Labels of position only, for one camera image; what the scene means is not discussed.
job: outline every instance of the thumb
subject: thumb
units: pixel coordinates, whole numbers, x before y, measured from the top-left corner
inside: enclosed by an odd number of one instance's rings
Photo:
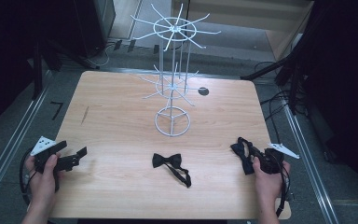
[[[260,160],[257,157],[254,157],[253,167],[254,169],[260,169]]]
[[[43,174],[52,174],[54,167],[57,165],[57,155],[51,155],[45,164],[45,170]]]

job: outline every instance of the metal rail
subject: metal rail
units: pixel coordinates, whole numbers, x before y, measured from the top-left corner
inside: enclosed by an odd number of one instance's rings
[[[19,125],[12,134],[0,156],[0,182],[6,173],[7,167],[10,165],[11,161],[16,155],[16,152],[21,144],[22,139],[24,138],[24,135],[26,135],[32,121],[34,120],[34,116],[36,115],[37,111],[43,103],[43,100],[46,97],[48,86],[53,79],[52,77],[53,75],[51,74],[51,72],[47,71],[46,87],[40,92],[39,96],[35,100],[33,100],[28,106],[27,111],[25,112]]]
[[[339,221],[337,218],[336,211],[334,210],[330,197],[328,196],[326,188],[324,187],[324,183],[319,176],[318,169],[316,168],[315,162],[312,158],[312,155],[310,154],[307,141],[305,140],[304,135],[301,132],[297,118],[296,116],[292,115],[292,112],[290,111],[288,106],[284,107],[284,112],[286,114],[287,120],[289,121],[293,135],[296,139],[301,158],[304,162],[305,168],[310,178],[310,183],[312,184],[313,190],[315,191],[316,199],[321,206],[324,220],[326,221],[326,223],[338,224]]]

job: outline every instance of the hand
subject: hand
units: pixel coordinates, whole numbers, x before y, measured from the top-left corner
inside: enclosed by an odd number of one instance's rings
[[[58,155],[51,155],[45,165],[43,174],[34,168],[34,157],[30,156],[25,163],[30,172],[30,187],[32,200],[28,208],[27,215],[22,223],[43,223],[48,221],[49,213],[56,201],[55,179],[53,175],[54,167],[57,165]]]
[[[260,160],[255,157],[253,167],[255,169],[255,191],[259,204],[259,223],[279,223],[275,214],[275,200],[282,188],[281,174],[269,175],[260,169]],[[283,167],[290,172],[290,164],[283,162]]]

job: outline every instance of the circular base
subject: circular base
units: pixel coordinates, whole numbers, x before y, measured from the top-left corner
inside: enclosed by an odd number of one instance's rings
[[[156,114],[155,124],[159,132],[175,137],[187,132],[190,127],[190,116],[182,108],[164,107]]]

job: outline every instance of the black cable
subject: black cable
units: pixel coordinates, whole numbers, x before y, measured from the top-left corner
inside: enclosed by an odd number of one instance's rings
[[[271,112],[271,102],[272,102],[272,101],[269,101],[269,114],[270,114],[270,115],[272,114],[272,112]],[[279,137],[278,130],[277,130],[277,126],[276,126],[275,121],[274,121],[274,118],[273,118],[272,116],[271,116],[271,122],[272,122],[272,127],[274,128],[275,134],[276,134],[276,136],[277,136],[278,144],[280,144],[280,143],[281,143],[281,139],[280,139],[280,137]]]
[[[286,58],[280,59],[279,61],[277,61],[276,63],[273,63],[263,69],[261,69],[260,71],[257,71],[249,76],[246,77],[240,77],[241,80],[248,80],[248,81],[252,81],[253,79],[257,78],[257,77],[261,77],[263,75],[265,75],[266,73],[273,71],[279,67],[282,67],[284,64],[286,64],[288,62],[288,58],[289,56],[291,56],[291,54],[289,54]]]
[[[272,114],[268,115],[266,118],[264,118],[264,121],[267,121],[268,119],[272,118],[272,116],[278,114],[279,112],[281,112],[281,110],[284,109],[285,106],[287,106],[288,104],[284,104],[284,105],[280,105],[278,108],[274,109],[272,111]]]
[[[283,169],[286,171],[286,169],[284,168],[284,166],[280,165],[278,159],[274,156],[274,155],[270,155],[274,160],[275,162],[278,164],[278,167],[279,167],[279,170],[280,170],[280,174],[281,174],[281,179],[282,179],[282,185],[281,185],[281,202],[280,202],[280,205],[278,206],[278,209],[276,211],[276,215],[277,217],[281,214],[281,212],[283,211],[284,209],[284,201],[286,201],[286,195],[287,195],[287,192],[288,192],[288,187],[286,186],[286,181],[285,181],[285,176],[283,174]],[[289,179],[289,174],[287,173],[287,179],[288,179],[288,182],[290,184],[290,179]]]
[[[260,102],[260,104],[261,105],[263,105],[263,104],[265,104],[265,103],[268,103],[269,101],[274,101],[274,100],[285,100],[285,99],[287,99],[288,97],[287,97],[287,95],[283,95],[283,96],[274,96],[274,97],[272,97],[272,98],[270,98],[270,99],[268,99],[268,100],[265,100],[265,101],[261,101]]]
[[[296,113],[297,114],[300,114],[300,115],[304,115],[304,116],[307,116],[308,115],[308,112],[306,109],[304,109],[304,111],[300,111],[299,109],[296,108]]]
[[[255,67],[254,67],[255,72],[257,72],[257,70],[256,70],[257,66],[260,65],[260,64],[263,64],[263,63],[274,63],[274,62],[261,62],[261,63],[257,63],[257,64],[255,65]]]
[[[268,100],[261,101],[260,104],[263,105],[263,104],[265,104],[265,103],[267,103],[269,101],[272,101],[272,100],[276,99],[279,96],[279,94],[282,94],[282,93],[285,93],[285,92],[289,92],[289,91],[280,91],[280,92],[276,93],[274,96],[272,96],[271,98],[269,98]]]
[[[30,152],[33,150],[32,147],[28,148],[25,152],[25,154],[22,156],[21,162],[20,162],[20,171],[19,171],[19,183],[20,183],[20,190],[22,193],[22,199],[25,201],[25,203],[27,205],[30,204],[30,199],[28,197],[28,188],[29,188],[29,183],[31,181],[31,178],[34,177],[34,174],[30,177],[30,179],[28,180],[27,184],[24,184],[24,176],[23,176],[23,169],[24,169],[24,164],[25,164],[25,160],[27,159],[27,156],[30,154]]]
[[[188,21],[188,11],[190,10],[190,0],[188,0],[188,3],[187,3],[187,11],[186,11],[186,20]]]

